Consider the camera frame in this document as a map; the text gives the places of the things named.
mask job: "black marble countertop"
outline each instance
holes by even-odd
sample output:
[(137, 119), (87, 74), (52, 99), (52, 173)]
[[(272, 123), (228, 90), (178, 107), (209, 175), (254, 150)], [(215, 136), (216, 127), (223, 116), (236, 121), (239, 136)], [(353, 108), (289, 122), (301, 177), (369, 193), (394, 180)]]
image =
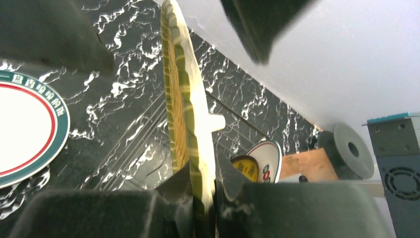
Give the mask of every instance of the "black marble countertop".
[[(53, 87), (66, 101), (71, 128), (60, 154), (41, 172), (0, 189), (0, 234), (39, 190), (151, 189), (171, 176), (160, 9), (152, 0), (77, 0), (115, 55), (113, 77), (46, 70), (3, 60)], [(212, 113), (227, 127), (213, 134), (216, 156), (244, 154), (261, 140), (279, 141), (283, 154), (308, 149), (317, 129), (213, 46), (191, 33)]]

